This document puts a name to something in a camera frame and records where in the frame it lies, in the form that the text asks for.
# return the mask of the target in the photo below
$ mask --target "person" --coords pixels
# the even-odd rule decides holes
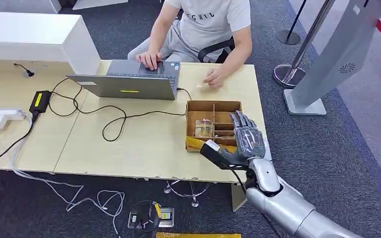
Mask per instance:
[[[183,9],[182,19],[175,20]],[[235,48],[225,62],[210,70],[203,80],[220,88],[252,53],[251,9],[249,0],[165,0],[150,37],[129,52],[151,70],[157,61],[198,62],[200,50],[227,41],[233,36]],[[216,61],[222,50],[208,54]]]

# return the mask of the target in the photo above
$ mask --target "metal stand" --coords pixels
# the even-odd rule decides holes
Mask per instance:
[[[171,184],[169,183],[169,181],[167,181],[167,186],[164,188],[164,193],[165,194],[169,194],[170,192],[173,191],[177,196],[180,196],[180,197],[191,197],[192,198],[192,202],[191,202],[192,207],[198,207],[199,206],[199,202],[196,199],[196,197],[198,197],[198,196],[202,195],[204,192],[206,192],[208,190],[209,186],[211,185],[211,183],[208,182],[202,192],[195,193],[194,188],[193,188],[193,183],[189,182],[190,183],[190,191],[191,191],[192,194],[180,194],[180,193],[178,193],[177,191],[175,191],[172,188],[172,185],[177,184],[180,181],[181,180],[176,180],[176,181],[174,181]]]
[[[306,0],[303,0],[302,6],[300,7],[299,12],[297,13],[296,19],[294,19],[293,25],[291,26],[290,30],[282,30],[277,32],[276,37],[278,41],[286,45],[296,45],[300,42],[300,36],[297,33],[293,32],[293,29],[296,26],[297,21],[299,20],[300,13],[302,13],[305,4]]]
[[[312,28],[317,29],[320,26],[321,18],[324,18],[333,2],[334,0],[325,2],[321,17],[318,16],[316,26]],[[320,98],[361,70],[380,18],[381,0],[349,1],[338,26],[315,64],[297,87],[284,90],[290,114],[326,114]]]
[[[287,88],[294,88],[305,76],[305,71],[299,67],[299,64],[302,61],[302,58],[305,55],[308,46],[315,38],[316,33],[318,32],[320,26],[325,20],[326,15],[328,15],[328,12],[331,9],[334,2],[335,0],[325,0],[322,8],[317,14],[315,21],[313,22],[312,27],[306,35],[306,39],[303,41],[303,44],[300,47],[300,50],[297,53],[293,63],[291,65],[280,64],[277,67],[275,67],[273,76],[279,84]]]

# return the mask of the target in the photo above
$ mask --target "laptop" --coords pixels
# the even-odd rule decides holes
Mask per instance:
[[[157,62],[150,70],[134,60],[113,60],[106,75],[67,75],[98,97],[175,100],[179,62]]]

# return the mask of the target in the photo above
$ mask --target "compartment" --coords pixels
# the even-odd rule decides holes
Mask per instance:
[[[236,101],[188,101],[186,149],[190,152],[198,152],[203,143],[209,139],[219,145],[236,146],[234,138],[223,137],[234,136],[234,125],[230,113],[241,109],[241,103]],[[195,136],[196,121],[203,119],[208,119],[213,123],[210,137]]]
[[[233,123],[230,113],[232,112],[218,112],[217,110],[215,110],[214,123]]]
[[[237,101],[215,102],[214,104],[216,112],[235,112],[237,110],[242,110],[242,104]]]
[[[219,145],[236,146],[236,140],[235,139],[220,139],[220,138],[215,138],[214,142],[219,144]]]
[[[187,136],[195,136],[195,123],[197,120],[203,120],[203,119],[208,119],[210,121],[214,121],[214,112],[213,111],[209,111],[209,112],[191,111],[191,112],[188,112],[188,117],[187,117],[188,129],[187,129],[186,135]]]
[[[188,101],[187,104],[188,112],[191,111],[204,111],[204,112],[214,112],[214,103],[212,101]]]
[[[215,130],[214,131],[214,138],[218,136],[234,136],[234,131],[232,130]]]
[[[233,130],[234,125],[232,123],[214,123],[214,130]]]

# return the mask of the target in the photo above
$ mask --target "robot finger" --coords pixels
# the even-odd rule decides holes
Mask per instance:
[[[253,121],[253,120],[251,120],[251,119],[249,119],[249,124],[250,124],[250,127],[253,127],[253,128],[255,128],[255,129],[257,129],[257,125],[256,125],[256,123]]]
[[[245,123],[248,125],[248,127],[254,127],[253,121],[251,121],[247,115],[243,114],[243,120],[245,120]]]
[[[236,115],[234,113],[230,113],[231,119],[233,120],[234,128],[240,127],[240,120],[237,119]]]
[[[240,123],[242,126],[248,126],[248,122],[246,121],[247,116],[243,115],[241,111],[236,111],[237,115],[239,116]]]

